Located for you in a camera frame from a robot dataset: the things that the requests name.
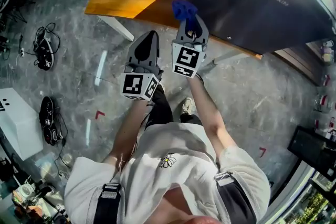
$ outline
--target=black shoulder strap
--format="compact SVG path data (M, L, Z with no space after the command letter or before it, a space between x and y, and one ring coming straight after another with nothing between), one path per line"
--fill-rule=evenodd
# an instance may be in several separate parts
M216 177L216 181L218 192L230 216L231 223L256 224L257 218L251 203L238 181L230 173L221 175L221 180Z
M117 223L118 207L120 202L120 184L108 183L103 186L99 196L93 224Z

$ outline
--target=strap buckle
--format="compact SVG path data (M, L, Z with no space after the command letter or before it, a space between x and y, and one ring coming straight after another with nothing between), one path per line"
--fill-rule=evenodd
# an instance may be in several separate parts
M118 183L107 183L103 186L101 198L116 199L121 186Z
M215 180L220 187L234 182L230 172L223 172L215 175Z

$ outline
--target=white sneaker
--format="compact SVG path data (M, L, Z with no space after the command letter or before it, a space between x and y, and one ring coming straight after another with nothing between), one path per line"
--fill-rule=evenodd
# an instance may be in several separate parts
M192 98L187 97L184 99L182 104L182 112L181 114L189 114L191 115L193 110L195 110L195 102Z

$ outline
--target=sneaker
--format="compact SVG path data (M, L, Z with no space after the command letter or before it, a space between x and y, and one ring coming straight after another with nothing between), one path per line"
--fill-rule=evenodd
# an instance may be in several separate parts
M36 37L35 43L37 44L34 48L37 57L37 66L40 69L48 71L54 64L54 53L50 45L51 40L46 35L41 38L40 34Z
M183 104L182 104L182 113L181 114L191 115L194 109L195 109L194 100L190 97L187 97L186 99L184 99Z
M9 43L9 39L3 36L0 36L0 43Z
M50 128L49 127L43 128L43 135L44 135L44 140L49 145L52 145L52 146L56 145L56 143L59 140L61 140L57 132L56 126L54 124Z
M54 103L50 97L43 98L38 116L42 128L51 127L54 122Z

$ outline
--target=table leg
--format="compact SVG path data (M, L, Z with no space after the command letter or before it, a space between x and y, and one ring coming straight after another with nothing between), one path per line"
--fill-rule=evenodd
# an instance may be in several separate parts
M120 35L124 36L127 40L133 41L134 36L114 17L109 16L99 16L105 23L111 26L115 31L117 31Z
M239 60L239 59L243 59L243 58L246 58L246 57L249 57L248 54L244 54L238 50L232 50L226 54L223 54L217 58L215 58L213 60L213 63L215 65L219 65L221 63L224 63L225 61L232 61L232 60Z

